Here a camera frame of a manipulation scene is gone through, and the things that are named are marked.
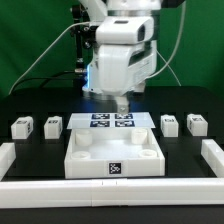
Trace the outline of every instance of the white robot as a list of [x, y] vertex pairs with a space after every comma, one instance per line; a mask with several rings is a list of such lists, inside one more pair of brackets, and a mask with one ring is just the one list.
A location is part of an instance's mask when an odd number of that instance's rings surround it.
[[157, 32], [162, 0], [79, 0], [96, 27], [86, 95], [110, 96], [127, 114], [127, 92], [144, 92], [157, 64]]

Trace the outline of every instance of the black table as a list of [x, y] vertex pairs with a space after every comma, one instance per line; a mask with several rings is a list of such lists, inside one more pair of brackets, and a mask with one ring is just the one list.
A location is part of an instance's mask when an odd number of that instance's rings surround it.
[[[165, 178], [215, 177], [200, 156], [201, 141], [214, 139], [224, 146], [224, 102], [201, 87], [148, 87], [142, 101], [131, 102], [131, 112], [149, 112], [153, 132], [166, 158]], [[113, 102], [84, 99], [73, 88], [24, 89], [0, 103], [0, 144], [12, 142], [10, 126], [21, 116], [34, 118], [28, 140], [17, 140], [17, 159], [2, 181], [63, 180], [64, 156], [70, 131], [65, 127], [71, 113], [116, 112]], [[209, 123], [207, 137], [193, 137], [187, 115], [201, 114]], [[175, 115], [178, 138], [164, 138], [160, 116]], [[59, 140], [45, 140], [43, 126], [49, 116], [62, 116]], [[224, 206], [145, 206], [105, 208], [54, 208], [0, 210], [0, 223], [223, 223]]]

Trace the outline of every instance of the green wall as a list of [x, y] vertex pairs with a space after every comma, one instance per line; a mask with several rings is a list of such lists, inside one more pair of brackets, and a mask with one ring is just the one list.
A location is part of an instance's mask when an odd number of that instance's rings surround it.
[[[14, 81], [69, 25], [74, 0], [0, 0], [0, 99]], [[185, 86], [204, 86], [224, 99], [224, 1], [187, 0], [183, 39], [171, 66]], [[181, 9], [163, 9], [159, 51], [172, 53]], [[67, 34], [28, 77], [50, 76], [75, 65], [74, 39]], [[33, 81], [23, 87], [38, 86]], [[57, 85], [71, 85], [57, 82]], [[169, 70], [148, 85], [177, 85]]]

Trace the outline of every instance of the white block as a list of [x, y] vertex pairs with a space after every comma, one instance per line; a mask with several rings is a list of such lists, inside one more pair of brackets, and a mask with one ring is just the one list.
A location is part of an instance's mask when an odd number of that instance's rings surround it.
[[33, 131], [33, 118], [20, 117], [11, 126], [12, 139], [27, 139]]
[[15, 144], [4, 143], [0, 147], [0, 181], [16, 158]]
[[62, 128], [62, 117], [49, 117], [44, 125], [45, 139], [59, 139]]
[[189, 114], [187, 128], [193, 136], [207, 136], [208, 122], [201, 115]]
[[164, 137], [178, 137], [179, 124], [175, 116], [161, 116], [160, 126]]
[[224, 177], [224, 152], [213, 139], [202, 140], [201, 155], [217, 177]]

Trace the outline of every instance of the white plastic housing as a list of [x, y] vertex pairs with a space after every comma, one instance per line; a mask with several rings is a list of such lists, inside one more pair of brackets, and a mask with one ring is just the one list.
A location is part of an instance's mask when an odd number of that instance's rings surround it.
[[224, 152], [213, 139], [202, 140], [201, 155], [217, 177], [224, 177]]
[[160, 0], [108, 0], [108, 10], [160, 10]]
[[109, 16], [97, 29], [96, 40], [99, 44], [137, 44], [151, 39], [153, 33], [152, 17]]
[[59, 139], [62, 128], [62, 117], [49, 117], [44, 125], [45, 139]]
[[106, 95], [122, 96], [156, 69], [157, 43], [151, 42], [150, 55], [129, 65], [133, 54], [144, 50], [144, 43], [137, 45], [102, 45], [99, 49], [99, 86]]
[[33, 118], [20, 117], [11, 126], [12, 139], [27, 139], [33, 131]]
[[0, 147], [0, 181], [16, 158], [15, 144], [4, 143]]
[[102, 0], [79, 0], [88, 12], [91, 25], [100, 24], [107, 16], [106, 5]]
[[164, 137], [178, 137], [179, 124], [175, 116], [161, 116], [160, 126]]
[[201, 115], [189, 114], [187, 128], [193, 136], [207, 136], [208, 122]]

